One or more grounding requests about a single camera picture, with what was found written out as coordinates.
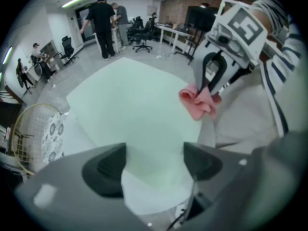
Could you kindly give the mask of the white long desk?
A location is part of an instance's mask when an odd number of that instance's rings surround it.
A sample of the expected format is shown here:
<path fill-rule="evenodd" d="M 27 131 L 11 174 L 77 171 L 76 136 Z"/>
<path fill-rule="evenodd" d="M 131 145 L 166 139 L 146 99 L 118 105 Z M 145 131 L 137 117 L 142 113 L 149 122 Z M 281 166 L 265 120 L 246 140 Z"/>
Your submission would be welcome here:
<path fill-rule="evenodd" d="M 171 35 L 174 35 L 174 37 L 171 37 L 170 41 L 169 41 L 169 44 L 172 45 L 171 52 L 173 54 L 181 54 L 181 55 L 185 55 L 186 54 L 186 49 L 188 47 L 189 39 L 191 38 L 190 34 L 178 31 L 176 29 L 172 29 L 172 28 L 167 27 L 167 26 L 156 26 L 156 28 L 160 29 L 160 31 L 161 31 L 160 38 L 159 38 L 159 43 L 160 44 L 163 43 L 164 33 L 165 32 L 170 32 Z M 181 51 L 176 51 L 176 47 L 177 47 L 177 43 L 178 43 L 178 40 L 179 40 L 179 36 L 185 38 L 185 43 L 184 43 L 183 48 L 181 48 Z"/>

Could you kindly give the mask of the ceiling light tube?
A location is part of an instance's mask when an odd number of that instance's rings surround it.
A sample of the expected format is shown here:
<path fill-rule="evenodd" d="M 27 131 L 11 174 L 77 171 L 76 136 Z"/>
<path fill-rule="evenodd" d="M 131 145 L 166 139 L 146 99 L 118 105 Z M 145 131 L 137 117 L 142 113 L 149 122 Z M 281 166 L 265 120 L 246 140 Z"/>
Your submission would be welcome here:
<path fill-rule="evenodd" d="M 82 0 L 71 0 L 71 1 L 69 1 L 69 2 L 67 2 L 67 3 L 65 3 L 65 4 L 63 4 L 61 7 L 62 7 L 62 8 L 66 8 L 66 7 L 71 6 L 72 4 L 75 4 L 75 3 L 80 2 L 80 1 L 82 1 Z"/>
<path fill-rule="evenodd" d="M 11 54 L 12 49 L 13 49 L 12 46 L 8 48 L 8 50 L 6 51 L 6 54 L 4 56 L 4 59 L 2 61 L 2 64 L 6 64 L 6 62 L 8 61 L 8 58 L 9 58 L 9 56 Z"/>

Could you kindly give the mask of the person's right forearm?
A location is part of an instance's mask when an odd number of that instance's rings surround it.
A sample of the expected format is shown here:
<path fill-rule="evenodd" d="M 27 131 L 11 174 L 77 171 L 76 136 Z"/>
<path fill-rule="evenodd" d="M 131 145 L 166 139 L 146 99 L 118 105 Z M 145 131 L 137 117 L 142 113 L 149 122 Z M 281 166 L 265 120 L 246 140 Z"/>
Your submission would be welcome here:
<path fill-rule="evenodd" d="M 268 35 L 274 35 L 277 29 L 276 18 L 264 8 L 251 7 L 249 11 L 254 15 L 261 24 L 266 28 Z"/>

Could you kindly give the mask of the wooden counter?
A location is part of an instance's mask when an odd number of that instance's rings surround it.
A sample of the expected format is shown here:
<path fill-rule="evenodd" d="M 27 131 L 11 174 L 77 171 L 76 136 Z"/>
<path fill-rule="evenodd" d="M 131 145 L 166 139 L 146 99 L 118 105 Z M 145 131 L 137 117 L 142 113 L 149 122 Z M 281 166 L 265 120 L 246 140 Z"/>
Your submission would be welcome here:
<path fill-rule="evenodd" d="M 59 72 L 64 68 L 60 53 L 57 51 L 53 40 L 49 41 L 41 48 L 40 53 L 44 55 L 44 62 L 51 71 Z"/>

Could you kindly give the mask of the black television on stand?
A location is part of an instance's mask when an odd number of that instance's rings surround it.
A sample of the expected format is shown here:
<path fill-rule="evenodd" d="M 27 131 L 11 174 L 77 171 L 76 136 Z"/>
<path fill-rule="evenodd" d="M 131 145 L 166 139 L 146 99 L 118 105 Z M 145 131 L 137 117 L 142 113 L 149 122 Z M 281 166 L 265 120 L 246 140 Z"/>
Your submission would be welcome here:
<path fill-rule="evenodd" d="M 188 30 L 194 31 L 193 36 L 187 41 L 190 47 L 188 51 L 176 51 L 174 54 L 186 57 L 189 60 L 188 65 L 190 65 L 197 47 L 204 40 L 205 34 L 211 30 L 217 14 L 218 8 L 208 6 L 206 3 L 201 6 L 189 6 L 184 25 Z"/>

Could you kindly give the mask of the person's striped shirt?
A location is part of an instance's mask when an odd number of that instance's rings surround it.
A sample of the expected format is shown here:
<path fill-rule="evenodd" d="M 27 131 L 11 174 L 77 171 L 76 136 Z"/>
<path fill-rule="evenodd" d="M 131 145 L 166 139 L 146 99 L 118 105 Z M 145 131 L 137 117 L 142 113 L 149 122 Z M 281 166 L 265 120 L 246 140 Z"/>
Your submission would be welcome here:
<path fill-rule="evenodd" d="M 289 131 L 285 116 L 278 105 L 275 95 L 282 89 L 287 78 L 292 75 L 304 53 L 304 42 L 298 26 L 292 16 L 278 0 L 257 0 L 251 8 L 265 13 L 269 18 L 272 36 L 278 36 L 284 25 L 289 25 L 280 53 L 261 65 L 261 74 L 265 90 L 274 115 L 279 136 Z"/>

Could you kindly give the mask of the black office chair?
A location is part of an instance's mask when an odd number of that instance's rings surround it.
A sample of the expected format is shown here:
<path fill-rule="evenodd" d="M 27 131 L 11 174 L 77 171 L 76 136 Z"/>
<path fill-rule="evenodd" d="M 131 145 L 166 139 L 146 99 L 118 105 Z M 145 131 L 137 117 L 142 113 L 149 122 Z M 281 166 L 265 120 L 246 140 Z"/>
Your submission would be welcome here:
<path fill-rule="evenodd" d="M 64 63 L 64 66 L 67 66 L 69 63 L 72 63 L 75 59 L 79 59 L 78 56 L 74 55 L 74 48 L 72 46 L 72 39 L 68 36 L 62 38 L 62 47 L 64 53 L 60 52 L 61 60 L 67 60 Z"/>
<path fill-rule="evenodd" d="M 148 53 L 151 52 L 153 49 L 152 46 L 147 45 L 147 41 L 150 41 L 153 39 L 154 30 L 152 33 L 146 33 L 144 31 L 144 28 L 139 28 L 137 30 L 138 32 L 135 34 L 136 42 L 140 43 L 139 45 L 133 46 L 133 50 L 137 53 L 141 49 L 146 49 Z"/>

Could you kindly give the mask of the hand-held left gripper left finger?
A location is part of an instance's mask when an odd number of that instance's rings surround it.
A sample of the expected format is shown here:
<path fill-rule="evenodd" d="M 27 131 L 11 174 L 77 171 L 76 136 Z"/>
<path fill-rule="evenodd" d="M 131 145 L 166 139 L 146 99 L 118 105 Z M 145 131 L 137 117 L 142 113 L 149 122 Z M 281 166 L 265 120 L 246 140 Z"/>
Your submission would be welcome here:
<path fill-rule="evenodd" d="M 125 205 L 124 143 L 68 155 L 15 190 L 24 210 L 46 231 L 152 231 Z"/>

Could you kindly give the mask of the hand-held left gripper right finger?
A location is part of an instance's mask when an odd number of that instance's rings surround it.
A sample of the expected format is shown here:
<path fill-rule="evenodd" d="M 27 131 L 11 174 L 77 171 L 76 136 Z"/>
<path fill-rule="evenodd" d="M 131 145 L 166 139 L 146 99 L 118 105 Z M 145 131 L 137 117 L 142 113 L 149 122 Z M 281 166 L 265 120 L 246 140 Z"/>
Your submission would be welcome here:
<path fill-rule="evenodd" d="M 193 187 L 185 226 L 243 226 L 260 175 L 263 148 L 241 154 L 185 142 Z"/>

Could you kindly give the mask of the dark wooden staircase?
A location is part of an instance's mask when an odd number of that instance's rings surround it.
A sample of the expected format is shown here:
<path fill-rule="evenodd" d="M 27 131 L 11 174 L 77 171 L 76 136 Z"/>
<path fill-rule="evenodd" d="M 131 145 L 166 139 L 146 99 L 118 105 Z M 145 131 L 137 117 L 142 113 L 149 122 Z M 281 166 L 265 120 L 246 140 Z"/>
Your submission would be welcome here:
<path fill-rule="evenodd" d="M 8 85 L 5 85 L 4 90 L 0 90 L 0 126 L 7 128 L 14 125 L 25 104 Z"/>

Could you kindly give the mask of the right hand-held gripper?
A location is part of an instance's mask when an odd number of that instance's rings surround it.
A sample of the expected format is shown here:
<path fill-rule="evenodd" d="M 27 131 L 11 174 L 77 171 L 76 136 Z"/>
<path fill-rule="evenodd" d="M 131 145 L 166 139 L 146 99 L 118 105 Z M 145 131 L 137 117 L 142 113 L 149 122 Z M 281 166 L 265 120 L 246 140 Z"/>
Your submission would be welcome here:
<path fill-rule="evenodd" d="M 205 87 L 206 65 L 211 61 L 218 67 L 208 84 L 211 95 L 218 91 L 239 69 L 257 64 L 268 32 L 261 22 L 240 4 L 234 5 L 216 18 L 213 29 L 206 34 L 194 53 L 193 75 L 200 93 Z M 212 58 L 211 44 L 218 52 Z"/>

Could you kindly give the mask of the person's cream trousers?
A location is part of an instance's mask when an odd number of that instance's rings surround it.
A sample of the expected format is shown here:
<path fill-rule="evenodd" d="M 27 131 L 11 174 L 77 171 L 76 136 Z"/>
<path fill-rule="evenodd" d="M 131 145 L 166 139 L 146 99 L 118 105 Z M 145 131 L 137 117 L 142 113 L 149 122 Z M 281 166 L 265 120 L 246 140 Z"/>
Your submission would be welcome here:
<path fill-rule="evenodd" d="M 278 138 L 278 129 L 260 74 L 239 78 L 221 95 L 217 116 L 203 118 L 198 142 L 250 154 Z"/>

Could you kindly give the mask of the light green mat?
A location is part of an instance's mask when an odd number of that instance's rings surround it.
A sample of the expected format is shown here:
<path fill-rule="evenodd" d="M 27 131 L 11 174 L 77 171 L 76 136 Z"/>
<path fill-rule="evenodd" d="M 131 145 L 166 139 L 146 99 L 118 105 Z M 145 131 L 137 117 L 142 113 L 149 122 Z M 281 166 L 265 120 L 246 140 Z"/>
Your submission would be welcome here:
<path fill-rule="evenodd" d="M 201 122 L 179 99 L 186 82 L 146 64 L 120 58 L 80 83 L 68 104 L 97 146 L 124 142 L 127 171 L 157 184 L 186 174 L 183 143 L 196 142 Z"/>

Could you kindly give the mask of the pink cloth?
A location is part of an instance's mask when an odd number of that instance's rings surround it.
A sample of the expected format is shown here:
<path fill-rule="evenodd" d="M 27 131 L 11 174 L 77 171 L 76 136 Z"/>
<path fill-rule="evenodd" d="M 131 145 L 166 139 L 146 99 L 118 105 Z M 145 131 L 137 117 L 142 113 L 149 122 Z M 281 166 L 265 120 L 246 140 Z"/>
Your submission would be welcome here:
<path fill-rule="evenodd" d="M 214 119 L 217 115 L 216 107 L 222 101 L 218 93 L 211 95 L 208 87 L 198 92 L 195 83 L 182 89 L 179 99 L 194 120 L 201 120 L 205 114 Z"/>

